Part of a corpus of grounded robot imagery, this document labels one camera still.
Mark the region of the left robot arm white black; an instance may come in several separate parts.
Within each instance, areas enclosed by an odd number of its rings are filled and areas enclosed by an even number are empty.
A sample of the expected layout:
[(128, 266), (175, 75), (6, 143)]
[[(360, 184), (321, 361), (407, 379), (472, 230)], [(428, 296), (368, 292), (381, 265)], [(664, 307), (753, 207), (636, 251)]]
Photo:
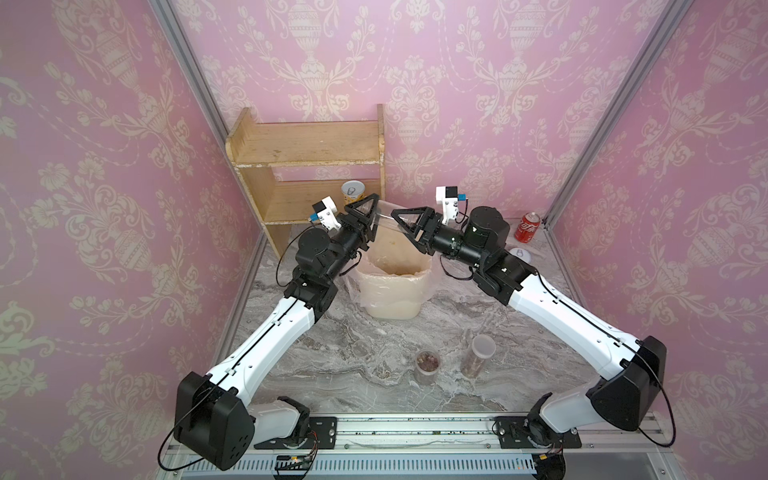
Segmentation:
[(316, 203), (314, 215), (326, 224), (299, 236), (297, 265), (272, 313), (207, 373), (182, 379), (169, 435), (199, 460), (225, 471), (253, 445), (282, 439), (299, 446), (310, 437), (310, 411), (300, 402), (286, 396), (257, 407), (251, 402), (278, 360), (329, 309), (344, 267), (374, 241), (378, 203), (370, 194), (339, 215), (326, 201)]

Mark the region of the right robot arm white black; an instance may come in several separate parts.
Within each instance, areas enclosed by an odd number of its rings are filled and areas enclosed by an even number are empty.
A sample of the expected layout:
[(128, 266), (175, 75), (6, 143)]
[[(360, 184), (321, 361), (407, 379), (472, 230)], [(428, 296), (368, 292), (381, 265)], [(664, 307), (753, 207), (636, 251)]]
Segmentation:
[(536, 444), (549, 446), (573, 429), (600, 422), (639, 430), (664, 391), (667, 348), (661, 341), (623, 332), (560, 293), (539, 270), (507, 250), (510, 226), (492, 207), (474, 208), (462, 229), (445, 224), (430, 207), (395, 209), (392, 217), (420, 252), (467, 265), (485, 294), (536, 321), (596, 372), (595, 380), (536, 402), (526, 417)]

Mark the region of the yellow white can on shelf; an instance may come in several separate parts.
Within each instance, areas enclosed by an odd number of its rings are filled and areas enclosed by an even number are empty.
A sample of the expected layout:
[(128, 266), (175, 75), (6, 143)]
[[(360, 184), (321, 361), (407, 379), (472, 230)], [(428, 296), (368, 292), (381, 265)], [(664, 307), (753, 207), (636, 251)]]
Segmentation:
[(348, 205), (359, 201), (365, 196), (366, 186), (360, 180), (349, 180), (341, 186), (344, 204)]

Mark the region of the wooden two-tier shelf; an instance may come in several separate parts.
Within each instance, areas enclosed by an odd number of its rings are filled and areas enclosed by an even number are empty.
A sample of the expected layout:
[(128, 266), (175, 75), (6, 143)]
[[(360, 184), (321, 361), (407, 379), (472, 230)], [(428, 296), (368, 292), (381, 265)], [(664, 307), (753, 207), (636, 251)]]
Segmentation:
[(312, 205), (330, 196), (344, 203), (342, 185), (360, 180), (364, 192), (386, 197), (385, 108), (373, 120), (260, 123), (249, 107), (232, 126), (225, 148), (276, 255), (292, 228), (309, 221)]

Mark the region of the yellow white can on table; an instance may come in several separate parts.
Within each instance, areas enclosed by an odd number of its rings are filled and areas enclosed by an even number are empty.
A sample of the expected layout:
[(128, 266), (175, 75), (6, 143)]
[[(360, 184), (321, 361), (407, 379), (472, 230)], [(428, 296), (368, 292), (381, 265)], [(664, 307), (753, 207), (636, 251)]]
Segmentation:
[(524, 248), (514, 247), (509, 250), (509, 253), (519, 258), (525, 263), (528, 263), (528, 264), (531, 263), (532, 255), (528, 250)]

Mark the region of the red cola can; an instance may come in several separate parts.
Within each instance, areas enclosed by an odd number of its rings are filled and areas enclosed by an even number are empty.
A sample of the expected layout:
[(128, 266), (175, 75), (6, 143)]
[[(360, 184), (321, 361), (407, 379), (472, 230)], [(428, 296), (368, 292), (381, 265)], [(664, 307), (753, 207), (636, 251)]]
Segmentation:
[(515, 239), (527, 244), (535, 236), (539, 226), (541, 225), (541, 217), (536, 212), (526, 213), (520, 220), (517, 229), (514, 233)]

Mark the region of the aluminium mounting rail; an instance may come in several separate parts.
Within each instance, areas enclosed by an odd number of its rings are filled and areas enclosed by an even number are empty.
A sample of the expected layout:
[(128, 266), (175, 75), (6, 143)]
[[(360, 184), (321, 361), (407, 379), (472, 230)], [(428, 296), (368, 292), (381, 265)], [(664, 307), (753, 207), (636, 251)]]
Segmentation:
[(606, 423), (576, 429), (583, 446), (503, 450), (492, 419), (512, 413), (330, 414), (333, 450), (256, 450), (230, 469), (172, 447), (160, 479), (275, 479), (278, 455), (316, 454), (305, 479), (683, 479), (674, 453)]

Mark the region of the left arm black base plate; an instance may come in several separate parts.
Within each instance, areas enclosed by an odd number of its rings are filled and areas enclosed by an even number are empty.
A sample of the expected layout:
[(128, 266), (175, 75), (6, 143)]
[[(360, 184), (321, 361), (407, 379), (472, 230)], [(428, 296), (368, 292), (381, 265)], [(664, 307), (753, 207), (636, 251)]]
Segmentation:
[(317, 447), (319, 450), (333, 450), (336, 445), (338, 420), (339, 418), (335, 416), (311, 416), (303, 439), (271, 439), (254, 444), (253, 448), (256, 450), (296, 450)]

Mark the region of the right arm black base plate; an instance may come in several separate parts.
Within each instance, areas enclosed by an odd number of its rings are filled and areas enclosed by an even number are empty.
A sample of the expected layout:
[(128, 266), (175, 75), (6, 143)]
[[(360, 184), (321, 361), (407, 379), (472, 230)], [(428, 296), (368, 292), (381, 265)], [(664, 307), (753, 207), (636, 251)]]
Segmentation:
[(492, 419), (491, 432), (497, 437), (503, 450), (539, 449), (556, 451), (580, 449), (583, 444), (576, 430), (564, 434), (555, 434), (547, 440), (535, 441), (526, 424), (526, 417), (521, 415), (502, 415)]

